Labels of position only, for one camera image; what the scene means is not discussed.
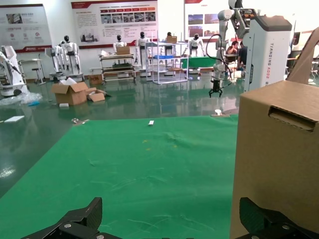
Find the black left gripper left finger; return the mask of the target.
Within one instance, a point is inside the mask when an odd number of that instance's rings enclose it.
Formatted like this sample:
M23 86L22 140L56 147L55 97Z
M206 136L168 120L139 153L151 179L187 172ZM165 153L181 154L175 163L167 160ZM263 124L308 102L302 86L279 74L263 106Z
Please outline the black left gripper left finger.
M88 206L68 211L57 223L25 236L25 239L108 239L101 233L103 201L95 197Z

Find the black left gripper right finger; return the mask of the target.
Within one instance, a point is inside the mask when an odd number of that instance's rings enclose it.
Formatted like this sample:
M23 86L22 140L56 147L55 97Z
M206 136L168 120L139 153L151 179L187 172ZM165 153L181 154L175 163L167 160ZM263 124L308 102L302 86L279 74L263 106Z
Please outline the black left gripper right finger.
M317 239L318 233L304 229L279 211L264 209L248 197L240 199L239 218L246 229L239 239Z

